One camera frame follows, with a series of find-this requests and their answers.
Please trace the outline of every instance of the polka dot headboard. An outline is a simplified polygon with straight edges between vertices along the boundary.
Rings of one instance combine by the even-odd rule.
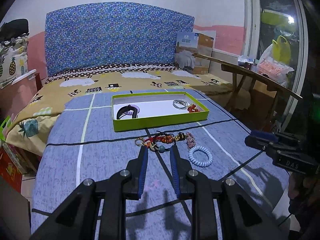
[[[194,17],[151,5],[106,2],[47,14],[49,76],[103,64],[174,62],[177,32],[192,32]]]

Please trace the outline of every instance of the red box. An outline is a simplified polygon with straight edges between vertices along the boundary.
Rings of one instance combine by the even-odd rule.
[[[22,174],[13,164],[2,146],[0,147],[0,175],[20,193]]]

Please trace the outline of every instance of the metal screw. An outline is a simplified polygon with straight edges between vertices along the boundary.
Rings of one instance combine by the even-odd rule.
[[[120,171],[120,175],[121,175],[121,176],[126,177],[126,176],[129,176],[129,174],[130,174],[130,171],[128,171],[128,170],[122,170],[122,171]]]
[[[92,183],[93,183],[93,180],[92,180],[92,179],[85,179],[85,180],[83,181],[83,184],[86,185],[86,186],[90,186]]]
[[[190,175],[191,177],[195,177],[195,176],[198,175],[198,171],[196,171],[196,170],[190,170],[188,173],[189,173],[189,175]]]
[[[233,179],[226,179],[226,184],[228,186],[233,186],[235,184],[235,181]]]

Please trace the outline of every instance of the blue spiral hair tie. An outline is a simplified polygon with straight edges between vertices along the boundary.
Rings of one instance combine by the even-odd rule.
[[[196,160],[193,156],[194,152],[196,151],[200,151],[203,152],[207,155],[209,161],[207,162],[200,162],[198,160]],[[190,149],[189,151],[189,160],[192,164],[194,164],[197,167],[201,167],[201,168],[205,168],[205,167],[209,167],[213,161],[213,156],[212,154],[209,152],[209,150],[207,150],[206,148],[202,147],[202,146],[194,146]]]

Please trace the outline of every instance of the plastic container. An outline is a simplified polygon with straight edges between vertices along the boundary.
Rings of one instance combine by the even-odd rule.
[[[199,112],[189,113],[187,109],[175,108],[172,103],[177,99],[195,104]],[[140,108],[137,118],[127,115],[117,120],[117,112],[127,105]],[[186,92],[151,92],[113,95],[112,112],[115,132],[122,132],[207,120],[209,109]]]
[[[30,70],[16,78],[11,85],[0,90],[1,118],[14,120],[37,93],[36,70]]]

